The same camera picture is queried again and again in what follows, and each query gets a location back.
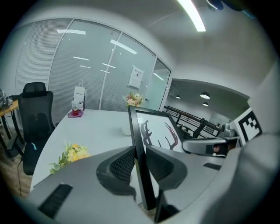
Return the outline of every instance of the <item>flower bouquet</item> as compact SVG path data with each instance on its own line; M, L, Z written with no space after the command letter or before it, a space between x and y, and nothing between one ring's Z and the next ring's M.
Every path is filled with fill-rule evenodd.
M143 96L140 94L136 93L130 93L127 96L122 97L126 101L126 107L128 108L130 105L136 106L136 107L141 107L143 103Z
M62 157L58 159L58 164L50 163L53 168L50 169L50 173L54 174L58 170L62 169L65 165L68 165L76 160L91 156L88 152L88 148L83 145L73 144L69 145L66 143L65 152L62 153Z

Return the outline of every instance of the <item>white desk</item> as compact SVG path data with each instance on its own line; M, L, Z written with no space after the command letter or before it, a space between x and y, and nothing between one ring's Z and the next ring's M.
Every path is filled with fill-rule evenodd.
M83 144L91 155L109 150L131 146L131 136L122 133L122 127L129 125L128 112L102 111L86 109L80 118L65 116L48 139L38 159L30 191L33 186L50 174L52 165L65 151L65 143ZM136 190L136 203L142 202L136 167L131 172L130 186ZM154 193L158 195L158 185L153 179Z

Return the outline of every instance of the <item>deer antler graphic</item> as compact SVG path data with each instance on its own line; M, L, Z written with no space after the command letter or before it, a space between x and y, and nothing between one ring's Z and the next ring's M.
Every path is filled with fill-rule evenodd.
M151 142L151 140L150 140L150 136L151 136L151 134L152 134L152 132L151 133L149 133L149 129L148 129L148 126L147 126L147 123L148 123L149 121L147 120L147 121L145 121L145 123L142 123L141 124L141 133L142 133L142 135L143 135L143 142L144 142L144 145L145 146L147 146L147 145L153 145L152 144L152 142Z
M148 129L148 125L147 125L148 122L149 122L149 121L147 120L147 121L145 121L145 123L142 123L142 124L141 124L141 128L140 128L141 133L142 133L142 135L143 135L143 143L144 143L145 146L147 146L147 145L153 145L153 144L152 144L152 141L151 141L151 139L150 139L150 136L152 135L152 132L149 133L150 130ZM170 150L173 150L173 148L174 148L176 145L178 145L178 137L177 137L177 135L175 134L175 132L173 131L173 129L172 129L167 123L165 123L165 126L168 128L168 130L170 131L170 133L171 133L171 135L172 135L172 137L173 137L173 139L174 139L174 143L171 145L171 144L169 143L167 137L165 137L166 140L167 140L167 142L168 142L168 144L169 144Z
M168 130L170 131L170 133L171 133L171 135L172 135L172 137L173 137L173 139L174 139L174 143L171 145L171 144L169 143L167 137L165 137L166 140L167 140L167 142L168 142L168 145L169 145L169 147L170 147L170 150L173 150L173 148L174 148L176 145L178 145L178 137L177 137L177 135L175 134L175 132L173 131L173 129L172 129L167 123L165 123L165 126L168 128Z

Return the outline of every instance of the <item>white paper bag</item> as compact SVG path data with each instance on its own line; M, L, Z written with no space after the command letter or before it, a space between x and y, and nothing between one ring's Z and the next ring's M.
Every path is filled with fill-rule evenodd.
M83 111L85 108L85 99L87 96L87 89L84 88L84 81L79 82L79 86L75 87L73 100L77 103L78 109Z

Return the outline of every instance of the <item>yellow flower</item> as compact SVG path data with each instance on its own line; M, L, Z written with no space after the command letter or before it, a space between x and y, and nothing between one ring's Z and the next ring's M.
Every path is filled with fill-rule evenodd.
M68 151L68 161L69 162L74 162L76 160L78 160L76 151L74 149L70 149Z
M79 149L80 149L80 150L87 151L87 150L88 150L88 147L86 147L86 146L84 146L84 145L81 145Z
M72 148L78 149L78 148L79 148L79 145L75 143L75 144L73 144Z
M78 159L86 158L89 156L91 156L91 155L86 150L80 150L79 152L77 152Z

